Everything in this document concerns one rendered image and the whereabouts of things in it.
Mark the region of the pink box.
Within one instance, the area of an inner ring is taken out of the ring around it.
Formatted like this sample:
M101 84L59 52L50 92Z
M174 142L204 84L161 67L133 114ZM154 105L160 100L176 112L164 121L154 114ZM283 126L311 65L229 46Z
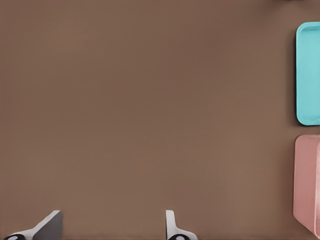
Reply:
M295 140L293 215L320 239L320 135Z

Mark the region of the pale blue-green tray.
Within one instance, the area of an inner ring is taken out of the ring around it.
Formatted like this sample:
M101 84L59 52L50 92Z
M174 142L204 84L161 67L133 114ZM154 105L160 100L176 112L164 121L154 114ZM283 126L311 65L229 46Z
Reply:
M305 126L320 125L320 21L296 31L296 116Z

